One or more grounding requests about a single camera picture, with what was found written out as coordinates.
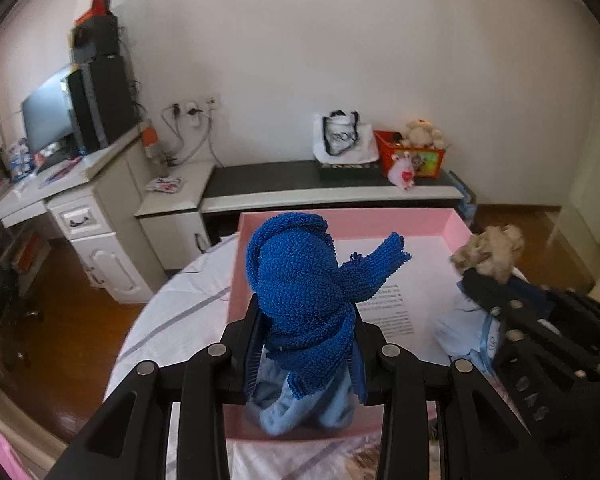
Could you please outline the white black tote bag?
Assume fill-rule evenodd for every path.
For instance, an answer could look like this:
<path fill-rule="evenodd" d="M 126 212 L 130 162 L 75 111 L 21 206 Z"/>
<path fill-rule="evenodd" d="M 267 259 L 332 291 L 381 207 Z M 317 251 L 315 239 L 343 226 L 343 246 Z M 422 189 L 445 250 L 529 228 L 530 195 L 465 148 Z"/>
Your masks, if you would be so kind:
<path fill-rule="evenodd" d="M 325 165 L 365 165 L 378 162 L 373 128 L 356 110 L 334 110 L 313 117 L 313 156 Z"/>

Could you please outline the orange capped bottle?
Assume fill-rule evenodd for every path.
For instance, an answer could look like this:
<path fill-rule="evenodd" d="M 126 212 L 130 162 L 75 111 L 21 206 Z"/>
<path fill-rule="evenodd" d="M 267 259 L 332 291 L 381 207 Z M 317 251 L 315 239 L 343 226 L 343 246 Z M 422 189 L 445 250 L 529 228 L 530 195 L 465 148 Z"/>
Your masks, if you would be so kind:
<path fill-rule="evenodd" d="M 142 140 L 143 148 L 148 159 L 156 159 L 161 156 L 161 146 L 157 131 L 154 127 L 149 126 L 145 128 L 142 131 L 140 140 Z"/>

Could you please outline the black keyboard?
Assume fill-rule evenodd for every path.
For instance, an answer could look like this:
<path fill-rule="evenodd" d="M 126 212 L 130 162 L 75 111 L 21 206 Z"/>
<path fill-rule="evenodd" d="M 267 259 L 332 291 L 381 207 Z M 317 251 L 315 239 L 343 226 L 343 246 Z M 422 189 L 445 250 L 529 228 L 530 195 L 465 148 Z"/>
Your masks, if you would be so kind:
<path fill-rule="evenodd" d="M 42 172 L 47 170 L 50 167 L 53 167 L 65 160 L 75 159 L 81 156 L 81 152 L 78 148 L 72 148 L 69 146 L 68 148 L 60 148 L 57 151 L 54 151 L 52 154 L 45 156 L 42 162 L 36 168 L 37 172 Z"/>

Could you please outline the wall power outlets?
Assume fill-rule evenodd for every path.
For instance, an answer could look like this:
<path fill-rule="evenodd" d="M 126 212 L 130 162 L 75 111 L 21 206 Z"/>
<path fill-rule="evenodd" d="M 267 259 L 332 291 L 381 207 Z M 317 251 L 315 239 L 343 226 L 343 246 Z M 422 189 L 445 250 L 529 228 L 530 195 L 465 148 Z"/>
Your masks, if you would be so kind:
<path fill-rule="evenodd" d="M 209 115 L 221 107 L 221 97 L 217 93 L 207 93 L 196 98 L 174 102 L 182 115 Z"/>

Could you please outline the red toy storage box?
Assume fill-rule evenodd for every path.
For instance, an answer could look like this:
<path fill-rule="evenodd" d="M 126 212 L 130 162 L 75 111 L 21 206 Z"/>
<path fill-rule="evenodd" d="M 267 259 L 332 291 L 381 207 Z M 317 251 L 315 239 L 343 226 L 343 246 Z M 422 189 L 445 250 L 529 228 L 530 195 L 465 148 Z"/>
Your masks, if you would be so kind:
<path fill-rule="evenodd" d="M 377 143 L 380 171 L 384 177 L 394 164 L 396 157 L 410 156 L 415 169 L 415 174 L 420 178 L 434 178 L 440 176 L 445 150 L 436 148 L 411 148 L 396 142 L 397 131 L 375 130 L 374 136 Z"/>

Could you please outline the black speaker box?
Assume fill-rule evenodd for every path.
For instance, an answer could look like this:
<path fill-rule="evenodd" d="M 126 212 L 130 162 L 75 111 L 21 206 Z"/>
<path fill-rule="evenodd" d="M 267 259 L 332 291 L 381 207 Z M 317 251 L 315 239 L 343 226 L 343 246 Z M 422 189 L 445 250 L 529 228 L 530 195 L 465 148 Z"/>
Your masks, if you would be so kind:
<path fill-rule="evenodd" d="M 120 52 L 118 18 L 93 16 L 71 31 L 71 40 L 72 60 L 76 64 L 116 55 Z"/>

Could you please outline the black computer monitor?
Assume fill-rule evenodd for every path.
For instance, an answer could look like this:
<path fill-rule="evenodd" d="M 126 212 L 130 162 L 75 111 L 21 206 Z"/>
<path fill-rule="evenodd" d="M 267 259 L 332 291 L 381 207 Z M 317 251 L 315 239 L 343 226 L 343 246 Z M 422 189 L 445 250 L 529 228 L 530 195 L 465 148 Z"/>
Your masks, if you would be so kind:
<path fill-rule="evenodd" d="M 71 102 L 67 89 L 68 66 L 44 81 L 21 103 L 27 144 L 32 154 L 59 144 L 66 153 L 77 153 Z"/>

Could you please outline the small white side cabinet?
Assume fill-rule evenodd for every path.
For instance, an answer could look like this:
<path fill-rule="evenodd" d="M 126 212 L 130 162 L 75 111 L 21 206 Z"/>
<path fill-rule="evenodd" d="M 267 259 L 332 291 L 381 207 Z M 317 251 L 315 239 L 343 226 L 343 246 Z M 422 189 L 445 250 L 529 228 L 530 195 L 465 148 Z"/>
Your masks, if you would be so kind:
<path fill-rule="evenodd" d="M 175 193 L 148 191 L 135 214 L 164 270 L 186 268 L 212 246 L 200 207 L 213 170 L 212 162 L 173 168 L 170 178 L 181 187 Z"/>

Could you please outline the white desk with drawers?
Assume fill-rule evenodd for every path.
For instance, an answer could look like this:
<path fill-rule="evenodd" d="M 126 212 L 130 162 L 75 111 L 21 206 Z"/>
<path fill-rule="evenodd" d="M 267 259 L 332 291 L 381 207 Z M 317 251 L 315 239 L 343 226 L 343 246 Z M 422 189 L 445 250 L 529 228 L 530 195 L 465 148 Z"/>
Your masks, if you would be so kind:
<path fill-rule="evenodd" d="M 140 135 L 144 122 L 114 144 L 84 156 L 65 176 L 46 183 L 50 168 L 11 188 L 0 200 L 0 224 L 18 226 L 48 214 L 96 287 L 119 304 L 146 304 L 166 274 L 135 214 L 151 179 Z"/>

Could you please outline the beige stocking ball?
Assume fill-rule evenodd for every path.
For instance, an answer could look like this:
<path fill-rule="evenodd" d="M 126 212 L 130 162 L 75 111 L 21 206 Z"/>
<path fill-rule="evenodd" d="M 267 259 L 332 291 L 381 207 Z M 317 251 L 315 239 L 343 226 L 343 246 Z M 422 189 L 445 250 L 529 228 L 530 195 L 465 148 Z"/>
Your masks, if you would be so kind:
<path fill-rule="evenodd" d="M 507 226 L 488 226 L 481 234 L 472 234 L 450 260 L 459 274 L 474 269 L 481 275 L 505 284 L 524 251 L 521 229 Z"/>

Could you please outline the light blue fleece sock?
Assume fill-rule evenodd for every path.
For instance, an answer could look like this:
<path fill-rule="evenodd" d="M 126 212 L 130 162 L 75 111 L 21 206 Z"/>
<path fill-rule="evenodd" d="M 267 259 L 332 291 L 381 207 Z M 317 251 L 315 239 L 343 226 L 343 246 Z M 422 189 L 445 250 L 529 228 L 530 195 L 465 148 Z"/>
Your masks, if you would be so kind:
<path fill-rule="evenodd" d="M 289 387 L 288 374 L 265 351 L 246 411 L 249 419 L 268 436 L 279 437 L 303 427 L 347 428 L 355 405 L 347 362 L 342 363 L 325 389 L 297 399 Z"/>

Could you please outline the pink packet on cabinet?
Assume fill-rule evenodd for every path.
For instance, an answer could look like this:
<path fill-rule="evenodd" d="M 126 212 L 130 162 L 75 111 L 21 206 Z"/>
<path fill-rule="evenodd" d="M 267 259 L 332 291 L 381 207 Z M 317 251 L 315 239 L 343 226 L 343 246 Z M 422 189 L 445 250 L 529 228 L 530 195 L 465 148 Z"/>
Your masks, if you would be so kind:
<path fill-rule="evenodd" d="M 147 192 L 156 192 L 164 194 L 175 194 L 183 186 L 183 179 L 180 177 L 158 177 L 149 181 L 145 190 Z"/>

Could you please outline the royal blue knitted item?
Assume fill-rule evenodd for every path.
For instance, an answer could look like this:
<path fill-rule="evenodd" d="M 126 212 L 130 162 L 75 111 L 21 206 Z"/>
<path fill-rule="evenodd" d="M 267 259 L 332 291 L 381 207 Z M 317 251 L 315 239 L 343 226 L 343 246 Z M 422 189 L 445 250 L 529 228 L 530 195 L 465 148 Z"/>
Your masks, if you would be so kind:
<path fill-rule="evenodd" d="M 327 221 L 286 212 L 262 223 L 246 250 L 246 277 L 271 320 L 270 358 L 295 398 L 325 389 L 351 355 L 356 305 L 372 298 L 411 259 L 391 233 L 370 254 L 337 260 Z"/>

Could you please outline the blue printed baby cloth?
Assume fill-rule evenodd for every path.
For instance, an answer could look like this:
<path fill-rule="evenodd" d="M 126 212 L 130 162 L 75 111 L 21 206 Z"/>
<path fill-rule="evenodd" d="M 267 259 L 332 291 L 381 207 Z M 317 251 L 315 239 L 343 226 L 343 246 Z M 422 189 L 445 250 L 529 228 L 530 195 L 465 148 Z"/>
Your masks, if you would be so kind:
<path fill-rule="evenodd" d="M 452 361 L 466 359 L 487 378 L 496 376 L 493 359 L 501 342 L 500 322 L 466 295 L 462 280 L 456 283 L 460 296 L 454 307 L 434 321 L 434 336 Z M 512 274 L 506 286 L 516 295 L 533 302 L 533 312 L 539 322 L 556 335 L 560 331 L 548 322 L 550 307 L 544 304 L 544 292 L 525 278 Z"/>

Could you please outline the red white paper bag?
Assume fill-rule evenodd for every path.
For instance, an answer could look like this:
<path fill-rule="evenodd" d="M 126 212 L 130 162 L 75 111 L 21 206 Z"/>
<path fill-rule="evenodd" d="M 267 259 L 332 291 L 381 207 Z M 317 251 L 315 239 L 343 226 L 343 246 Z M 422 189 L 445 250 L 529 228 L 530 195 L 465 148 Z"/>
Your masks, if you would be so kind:
<path fill-rule="evenodd" d="M 109 13 L 108 0 L 76 0 L 73 13 L 73 24 L 81 25 L 94 16 L 104 16 Z"/>

